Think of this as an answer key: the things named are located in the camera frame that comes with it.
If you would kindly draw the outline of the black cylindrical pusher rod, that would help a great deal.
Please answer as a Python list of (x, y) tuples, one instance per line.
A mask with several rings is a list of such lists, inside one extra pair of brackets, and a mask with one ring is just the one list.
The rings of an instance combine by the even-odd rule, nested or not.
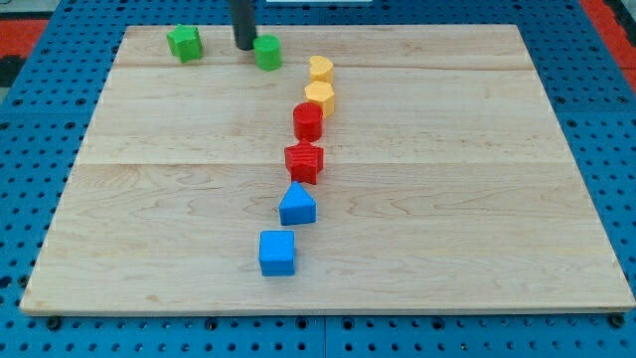
[(243, 51), (253, 49), (257, 37), (253, 2), (251, 0), (229, 0), (230, 15), (236, 46)]

